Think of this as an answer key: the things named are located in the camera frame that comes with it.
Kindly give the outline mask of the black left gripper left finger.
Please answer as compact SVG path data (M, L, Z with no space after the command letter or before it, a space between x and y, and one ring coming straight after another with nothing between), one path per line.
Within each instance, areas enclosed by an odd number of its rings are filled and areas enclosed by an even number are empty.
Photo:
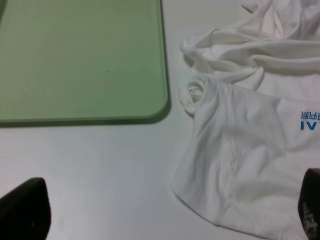
M45 240L51 227L46 181L33 177L0 198L2 240Z

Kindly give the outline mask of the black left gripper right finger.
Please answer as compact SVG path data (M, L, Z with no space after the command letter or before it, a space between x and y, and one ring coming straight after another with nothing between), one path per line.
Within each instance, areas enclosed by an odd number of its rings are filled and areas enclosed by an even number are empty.
M320 239L320 169L309 168L303 178L298 214L308 240Z

